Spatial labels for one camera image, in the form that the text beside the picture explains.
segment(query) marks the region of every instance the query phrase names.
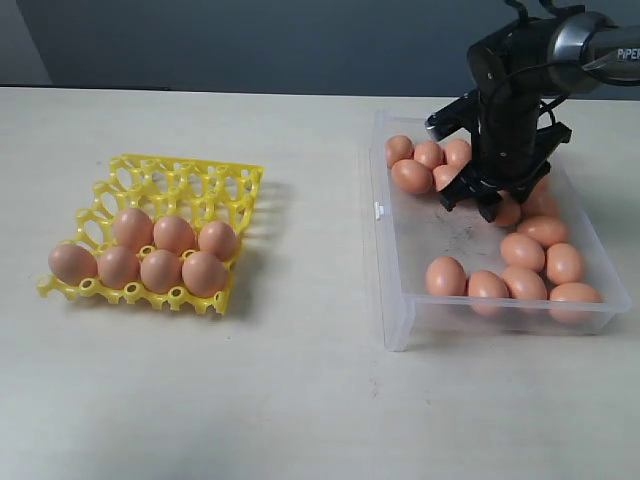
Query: yellow egg tray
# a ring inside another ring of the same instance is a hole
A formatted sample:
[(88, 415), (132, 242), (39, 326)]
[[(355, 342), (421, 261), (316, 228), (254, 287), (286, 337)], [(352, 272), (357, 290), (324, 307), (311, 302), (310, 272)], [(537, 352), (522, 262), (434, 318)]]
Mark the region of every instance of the yellow egg tray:
[[(60, 243), (77, 243), (93, 255), (100, 256), (116, 244), (112, 224), (117, 212), (127, 207), (138, 207), (154, 222), (164, 215), (181, 215), (189, 220), (196, 235), (212, 220), (226, 221), (242, 245), (242, 236), (251, 221), (264, 173), (263, 167), (256, 165), (138, 154), (114, 157), (109, 163), (109, 170), (107, 181), (93, 185), (93, 205), (76, 212), (78, 230), (75, 237)], [(89, 228), (90, 224), (98, 228)], [(153, 250), (152, 245), (142, 247), (138, 258), (144, 258)], [(113, 304), (121, 298), (133, 304), (143, 298), (155, 309), (161, 309), (167, 302), (171, 310), (190, 304), (199, 314), (204, 314), (209, 306), (224, 314), (233, 287), (232, 267), (241, 251), (239, 248), (235, 257), (225, 263), (229, 281), (224, 290), (211, 298), (195, 297), (184, 286), (174, 287), (166, 294), (157, 294), (140, 282), (131, 282), (122, 290), (115, 290), (105, 287), (97, 278), (84, 279), (74, 287), (54, 275), (41, 277), (37, 288), (42, 297), (58, 290), (67, 300), (75, 300), (78, 295), (102, 295)], [(192, 252), (187, 250), (183, 258)]]

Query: robotic arm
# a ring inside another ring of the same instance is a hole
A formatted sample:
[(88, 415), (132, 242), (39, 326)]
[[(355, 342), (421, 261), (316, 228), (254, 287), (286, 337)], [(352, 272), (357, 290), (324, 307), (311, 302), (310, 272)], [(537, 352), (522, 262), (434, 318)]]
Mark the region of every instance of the robotic arm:
[[(451, 211), (473, 198), (488, 222), (502, 201), (499, 191), (526, 201), (550, 172), (549, 156), (571, 140), (571, 130), (555, 120), (556, 106), (602, 84), (640, 86), (640, 26), (619, 28), (582, 5), (558, 8), (540, 0), (552, 15), (540, 19), (517, 0), (505, 3), (518, 19), (467, 53), (477, 88), (425, 124), (437, 141), (460, 128), (471, 133), (472, 159), (440, 192), (440, 202)], [(556, 99), (546, 104), (542, 97)], [(538, 129), (544, 114), (551, 126)]]

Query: clear plastic bin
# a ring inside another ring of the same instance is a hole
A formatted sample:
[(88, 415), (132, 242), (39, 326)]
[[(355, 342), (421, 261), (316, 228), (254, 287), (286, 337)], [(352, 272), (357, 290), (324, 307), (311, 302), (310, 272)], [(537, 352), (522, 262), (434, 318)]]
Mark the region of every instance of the clear plastic bin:
[[(367, 276), (373, 305), (382, 317), (386, 348), (404, 350), (410, 342), (420, 341), (421, 331), (434, 330), (596, 334), (615, 314), (630, 309), (629, 295), (576, 191), (562, 165), (553, 159), (549, 192), (559, 204), (560, 218), (570, 229), (570, 243), (585, 258), (584, 282), (598, 289), (604, 302), (580, 304), (426, 294), (425, 271), (438, 256), (458, 259), (467, 272), (486, 269), (500, 274), (506, 265), (499, 245), (509, 230), (485, 222), (473, 203), (446, 212), (433, 192), (416, 197), (398, 189), (391, 180), (384, 153), (386, 140), (396, 134), (407, 135), (416, 144), (429, 139), (424, 119), (378, 112), (368, 158), (361, 161), (363, 175), (371, 180), (369, 184), (365, 179), (363, 189), (365, 227), (369, 232)], [(458, 136), (468, 139), (464, 134)], [(470, 308), (473, 304), (503, 309), (498, 316), (485, 318)], [(558, 323), (550, 315), (551, 309), (584, 312), (587, 320), (573, 325)]]

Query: gray wall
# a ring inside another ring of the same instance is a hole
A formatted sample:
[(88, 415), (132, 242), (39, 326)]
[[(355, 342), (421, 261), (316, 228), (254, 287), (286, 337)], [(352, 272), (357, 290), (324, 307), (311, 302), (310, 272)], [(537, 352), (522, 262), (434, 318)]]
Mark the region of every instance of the gray wall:
[(0, 85), (7, 83), (51, 83), (15, 0), (0, 0)]
[[(587, 4), (640, 24), (640, 2)], [(514, 18), (502, 0), (18, 5), (54, 84), (266, 93), (457, 96), (472, 86), (467, 47)], [(640, 99), (640, 89), (596, 96)]]

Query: table surface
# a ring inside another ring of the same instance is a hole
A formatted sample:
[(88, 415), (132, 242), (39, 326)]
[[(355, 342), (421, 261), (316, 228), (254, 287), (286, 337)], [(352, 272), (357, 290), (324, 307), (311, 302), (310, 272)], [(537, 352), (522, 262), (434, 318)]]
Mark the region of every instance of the table surface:
[[(0, 478), (638, 478), (637, 309), (597, 337), (383, 349), (358, 154), (377, 109), (447, 101), (0, 89)], [(636, 304), (638, 108), (558, 109), (558, 155)], [(265, 166), (224, 320), (37, 295), (123, 152)]]

